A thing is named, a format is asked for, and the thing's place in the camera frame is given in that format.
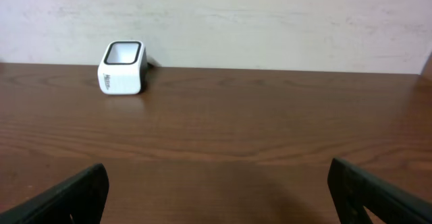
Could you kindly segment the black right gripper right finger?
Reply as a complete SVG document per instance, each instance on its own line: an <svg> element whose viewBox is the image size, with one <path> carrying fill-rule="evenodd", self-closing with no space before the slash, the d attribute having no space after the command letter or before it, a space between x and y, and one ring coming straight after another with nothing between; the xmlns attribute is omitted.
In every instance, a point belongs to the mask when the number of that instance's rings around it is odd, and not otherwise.
<svg viewBox="0 0 432 224"><path fill-rule="evenodd" d="M334 158L327 185L341 223L430 223L431 204L343 159Z"/></svg>

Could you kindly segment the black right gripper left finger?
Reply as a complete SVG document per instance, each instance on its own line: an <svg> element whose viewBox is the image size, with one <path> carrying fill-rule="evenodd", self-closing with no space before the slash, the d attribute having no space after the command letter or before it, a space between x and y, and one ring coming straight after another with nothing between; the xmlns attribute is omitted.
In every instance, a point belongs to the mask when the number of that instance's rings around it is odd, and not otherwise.
<svg viewBox="0 0 432 224"><path fill-rule="evenodd" d="M1 213L1 223L99 224L108 192L107 171L98 163Z"/></svg>

